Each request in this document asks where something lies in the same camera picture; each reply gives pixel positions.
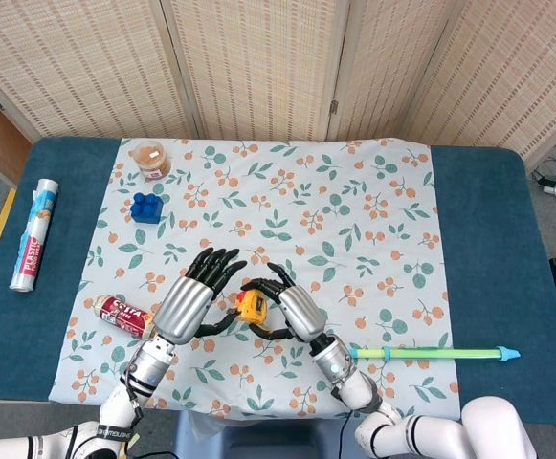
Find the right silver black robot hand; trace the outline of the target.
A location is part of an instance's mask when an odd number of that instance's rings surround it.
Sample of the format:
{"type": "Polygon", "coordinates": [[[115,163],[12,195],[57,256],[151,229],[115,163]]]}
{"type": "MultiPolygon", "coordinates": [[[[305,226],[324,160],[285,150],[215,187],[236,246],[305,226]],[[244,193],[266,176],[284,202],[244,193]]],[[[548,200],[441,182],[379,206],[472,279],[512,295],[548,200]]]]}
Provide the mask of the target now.
{"type": "Polygon", "coordinates": [[[281,266],[269,262],[268,267],[278,275],[280,281],[254,278],[244,284],[242,290],[258,290],[272,299],[282,312],[286,327],[268,331],[251,324],[250,329],[253,333],[265,340],[296,338],[301,342],[313,343],[314,346],[328,340],[325,333],[326,320],[310,294],[297,285],[281,266]]]}

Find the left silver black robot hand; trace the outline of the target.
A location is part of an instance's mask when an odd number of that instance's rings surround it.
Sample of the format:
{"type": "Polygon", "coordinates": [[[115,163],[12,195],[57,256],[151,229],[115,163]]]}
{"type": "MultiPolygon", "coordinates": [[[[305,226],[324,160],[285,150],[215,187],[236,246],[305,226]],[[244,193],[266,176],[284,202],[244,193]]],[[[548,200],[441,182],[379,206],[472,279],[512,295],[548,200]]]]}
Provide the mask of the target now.
{"type": "Polygon", "coordinates": [[[231,278],[247,262],[235,261],[239,249],[208,247],[197,254],[186,273],[180,276],[154,316],[157,335],[174,345],[192,339],[217,336],[235,321],[236,310],[230,310],[219,322],[203,324],[211,304],[231,278]]]}

